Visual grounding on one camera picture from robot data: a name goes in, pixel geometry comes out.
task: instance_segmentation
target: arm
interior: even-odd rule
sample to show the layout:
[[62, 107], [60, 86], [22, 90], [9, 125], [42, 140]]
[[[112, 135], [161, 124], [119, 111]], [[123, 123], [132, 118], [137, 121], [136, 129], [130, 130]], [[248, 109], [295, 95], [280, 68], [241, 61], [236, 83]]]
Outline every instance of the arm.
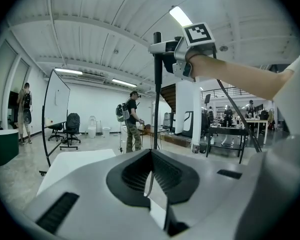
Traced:
[[18, 94], [18, 99], [16, 100], [16, 103], [19, 104], [21, 101], [21, 91]]
[[141, 124], [141, 120], [137, 116], [136, 110], [134, 108], [131, 108], [131, 115]]
[[272, 100], [294, 73], [292, 70], [274, 73], [204, 55], [193, 56], [189, 62], [193, 69], [192, 77], [219, 79], [266, 100]]

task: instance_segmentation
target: camouflage pants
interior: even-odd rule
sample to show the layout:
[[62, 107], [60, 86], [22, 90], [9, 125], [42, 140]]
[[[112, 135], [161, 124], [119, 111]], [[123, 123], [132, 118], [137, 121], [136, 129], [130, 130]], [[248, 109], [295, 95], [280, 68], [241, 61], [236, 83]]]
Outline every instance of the camouflage pants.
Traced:
[[128, 138], [126, 139], [126, 152], [132, 152], [132, 139], [134, 137], [134, 150], [140, 150], [141, 149], [141, 138], [140, 133], [138, 131], [138, 128], [135, 124], [126, 123], [126, 129], [128, 133]]

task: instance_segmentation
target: whiteboard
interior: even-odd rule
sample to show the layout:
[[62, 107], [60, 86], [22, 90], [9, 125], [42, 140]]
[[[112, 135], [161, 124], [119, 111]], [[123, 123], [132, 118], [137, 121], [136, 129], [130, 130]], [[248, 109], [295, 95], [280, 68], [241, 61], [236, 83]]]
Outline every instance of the whiteboard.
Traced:
[[70, 88], [53, 69], [46, 87], [44, 98], [44, 126], [67, 121]]

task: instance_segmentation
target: cap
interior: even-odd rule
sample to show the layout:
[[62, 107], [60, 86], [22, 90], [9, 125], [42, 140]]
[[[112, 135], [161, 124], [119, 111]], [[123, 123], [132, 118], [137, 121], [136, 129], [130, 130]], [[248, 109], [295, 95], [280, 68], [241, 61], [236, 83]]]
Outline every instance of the cap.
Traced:
[[138, 97], [141, 98], [141, 95], [139, 95], [139, 93], [136, 90], [134, 90], [133, 92], [130, 93], [130, 97], [134, 94], [137, 94]]

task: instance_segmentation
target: man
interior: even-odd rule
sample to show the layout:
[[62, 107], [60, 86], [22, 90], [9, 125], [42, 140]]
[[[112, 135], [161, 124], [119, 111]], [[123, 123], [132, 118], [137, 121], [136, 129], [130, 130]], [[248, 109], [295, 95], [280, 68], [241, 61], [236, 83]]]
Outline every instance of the man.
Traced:
[[132, 152], [132, 139], [134, 137], [134, 150], [141, 149], [141, 138], [138, 128], [136, 126], [136, 122], [138, 121], [141, 125], [145, 122], [139, 119], [136, 113], [137, 104], [136, 100], [139, 98], [139, 94], [136, 91], [130, 93], [130, 98], [126, 102], [126, 107], [129, 111], [130, 117], [126, 120], [126, 129], [128, 137], [126, 139], [126, 152]]
[[[256, 113], [256, 108], [254, 106], [254, 101], [252, 99], [249, 100], [249, 105], [246, 107], [245, 118], [254, 118]], [[255, 132], [255, 123], [248, 122], [248, 125], [251, 128], [252, 133]]]
[[21, 145], [25, 144], [24, 140], [24, 127], [26, 130], [26, 133], [28, 134], [28, 143], [32, 143], [31, 141], [31, 135], [29, 130], [29, 124], [25, 121], [24, 118], [24, 106], [27, 97], [30, 97], [29, 106], [32, 105], [32, 93], [29, 90], [30, 84], [28, 82], [25, 83], [24, 88], [20, 90], [18, 99], [16, 101], [17, 104], [19, 104], [18, 108], [18, 128], [19, 128], [19, 134], [21, 138]]
[[234, 114], [234, 113], [232, 112], [230, 106], [228, 105], [228, 106], [226, 107], [226, 110], [224, 111], [225, 117], [224, 117], [223, 125], [224, 125], [225, 127], [227, 126], [227, 122], [228, 122], [228, 127], [231, 127], [231, 125], [232, 125], [232, 116], [233, 116], [233, 114]]
[[209, 118], [209, 125], [210, 125], [214, 122], [214, 111], [211, 106], [209, 107], [208, 110], [208, 118]]

